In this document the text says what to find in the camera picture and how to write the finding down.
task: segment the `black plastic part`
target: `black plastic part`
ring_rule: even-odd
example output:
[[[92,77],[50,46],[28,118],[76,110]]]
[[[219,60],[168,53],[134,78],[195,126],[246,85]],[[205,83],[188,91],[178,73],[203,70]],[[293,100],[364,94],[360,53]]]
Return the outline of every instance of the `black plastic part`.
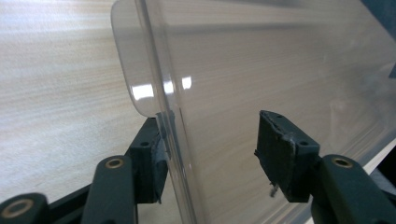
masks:
[[[396,223],[394,206],[357,162],[328,155],[318,174],[338,223]]]
[[[102,160],[96,167],[81,223],[136,223],[132,162],[126,156]]]
[[[125,154],[133,160],[136,203],[161,201],[168,166],[156,119],[147,119]]]
[[[78,224],[87,201],[91,185],[79,189],[49,205],[50,223]]]
[[[396,1],[394,0],[361,0],[382,24],[388,33],[396,39]]]
[[[377,168],[396,187],[396,147],[381,161]]]
[[[255,155],[274,186],[279,186],[291,203],[309,199],[307,171],[318,159],[319,144],[285,117],[260,112]]]
[[[50,223],[47,199],[39,193],[22,194],[0,204],[0,223]]]

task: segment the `metal rivet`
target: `metal rivet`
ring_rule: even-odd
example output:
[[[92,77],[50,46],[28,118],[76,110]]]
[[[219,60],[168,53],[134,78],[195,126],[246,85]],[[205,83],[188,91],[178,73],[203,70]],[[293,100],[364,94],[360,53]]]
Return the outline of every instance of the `metal rivet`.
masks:
[[[113,159],[108,162],[106,162],[106,167],[108,169],[117,169],[123,165],[123,160],[122,159]]]
[[[337,166],[343,167],[343,168],[352,168],[353,164],[350,161],[347,161],[343,158],[339,157],[333,157],[332,162],[336,164]]]
[[[27,212],[33,204],[34,202],[31,199],[19,199],[7,206],[1,213],[1,216],[4,218],[18,217]]]

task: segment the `wood grain surface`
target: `wood grain surface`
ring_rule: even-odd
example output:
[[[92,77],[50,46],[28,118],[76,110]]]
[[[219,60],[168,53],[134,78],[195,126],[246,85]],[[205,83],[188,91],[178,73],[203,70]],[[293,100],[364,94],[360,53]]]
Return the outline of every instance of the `wood grain surface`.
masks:
[[[145,118],[131,102],[113,39],[113,1],[0,1],[0,201],[50,202],[123,154]],[[141,223],[180,222],[168,178]]]

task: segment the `transparent acrylic panel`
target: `transparent acrylic panel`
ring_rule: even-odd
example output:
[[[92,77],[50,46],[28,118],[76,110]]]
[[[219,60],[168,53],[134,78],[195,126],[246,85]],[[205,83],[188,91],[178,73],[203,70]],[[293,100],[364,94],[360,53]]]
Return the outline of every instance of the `transparent acrylic panel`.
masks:
[[[143,116],[153,118],[159,106],[155,86],[152,85],[146,37],[134,1],[120,0],[113,5],[111,25],[134,107]]]
[[[396,137],[396,45],[357,0],[136,0],[182,218],[302,222],[253,155],[259,111],[362,165]]]

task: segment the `black bracket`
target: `black bracket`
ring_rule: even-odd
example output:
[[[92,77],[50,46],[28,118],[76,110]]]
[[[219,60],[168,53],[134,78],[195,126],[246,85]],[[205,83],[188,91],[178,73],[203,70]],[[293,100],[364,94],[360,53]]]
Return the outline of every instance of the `black bracket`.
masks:
[[[319,144],[291,121],[261,111],[255,155],[289,202],[312,195],[316,223],[396,223],[395,207],[357,162],[318,153]]]
[[[156,119],[147,119],[125,156],[102,160],[92,183],[48,205],[22,194],[0,204],[0,223],[137,223],[137,204],[161,202],[168,168]]]

